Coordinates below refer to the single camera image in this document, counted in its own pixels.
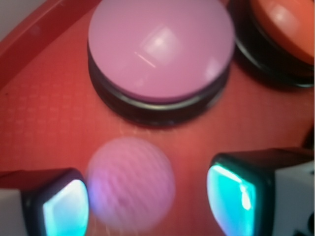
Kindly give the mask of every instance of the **pink ball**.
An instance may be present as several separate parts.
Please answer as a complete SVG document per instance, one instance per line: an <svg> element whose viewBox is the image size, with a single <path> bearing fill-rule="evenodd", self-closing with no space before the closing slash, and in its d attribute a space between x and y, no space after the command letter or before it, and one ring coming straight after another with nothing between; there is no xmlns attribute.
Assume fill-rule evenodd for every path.
<svg viewBox="0 0 315 236"><path fill-rule="evenodd" d="M156 146L115 139L92 157L87 173L90 207L107 227L145 232L168 213L175 197L171 164Z"/></svg>

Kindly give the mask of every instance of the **red surface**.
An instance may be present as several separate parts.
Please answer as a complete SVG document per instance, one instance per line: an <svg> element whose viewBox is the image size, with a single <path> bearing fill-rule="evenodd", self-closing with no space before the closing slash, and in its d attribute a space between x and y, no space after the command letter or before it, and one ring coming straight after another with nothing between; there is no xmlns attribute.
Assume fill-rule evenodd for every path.
<svg viewBox="0 0 315 236"><path fill-rule="evenodd" d="M233 62L221 99L205 114L164 129L131 124L104 105L90 82L92 13L47 44L9 81L0 77L5 81L0 90L0 171L75 167L85 173L103 143L140 137L169 157L177 188L170 213L146 235L222 235L206 193L212 157L224 151L300 146L314 124L314 89L268 88ZM7 70L5 58L1 54L1 74ZM12 63L19 63L19 57ZM88 235L109 233L114 234L91 216Z"/></svg>
<svg viewBox="0 0 315 236"><path fill-rule="evenodd" d="M100 0L47 0L0 42L0 88Z"/></svg>

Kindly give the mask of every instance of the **textured red surface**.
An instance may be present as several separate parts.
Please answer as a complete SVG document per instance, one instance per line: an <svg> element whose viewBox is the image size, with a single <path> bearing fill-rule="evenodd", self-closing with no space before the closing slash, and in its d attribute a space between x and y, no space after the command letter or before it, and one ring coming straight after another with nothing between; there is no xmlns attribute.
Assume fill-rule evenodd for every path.
<svg viewBox="0 0 315 236"><path fill-rule="evenodd" d="M300 146L314 124L314 89L268 88L233 62L221 99L205 114L171 128L131 124L104 105L90 82L87 32L92 13L47 45L0 90L0 171L75 167L85 173L103 143L140 137L169 157L177 190L168 216L146 235L222 235L206 193L212 157ZM3 64L0 70L6 70ZM88 234L108 233L91 216Z"/></svg>

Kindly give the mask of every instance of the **white wall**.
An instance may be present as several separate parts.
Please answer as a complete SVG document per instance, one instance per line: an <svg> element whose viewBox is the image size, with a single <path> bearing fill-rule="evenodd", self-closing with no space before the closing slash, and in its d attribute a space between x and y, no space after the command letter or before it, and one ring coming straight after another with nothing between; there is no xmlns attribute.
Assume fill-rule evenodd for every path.
<svg viewBox="0 0 315 236"><path fill-rule="evenodd" d="M46 0L0 0L0 41Z"/></svg>

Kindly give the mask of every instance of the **pink button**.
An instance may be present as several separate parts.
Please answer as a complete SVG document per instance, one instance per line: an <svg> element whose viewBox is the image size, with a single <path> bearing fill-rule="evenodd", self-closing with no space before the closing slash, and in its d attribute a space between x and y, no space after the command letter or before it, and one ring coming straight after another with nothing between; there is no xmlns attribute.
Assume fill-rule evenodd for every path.
<svg viewBox="0 0 315 236"><path fill-rule="evenodd" d="M234 30L217 0L104 0L91 20L89 49L125 95L176 102L227 69Z"/></svg>

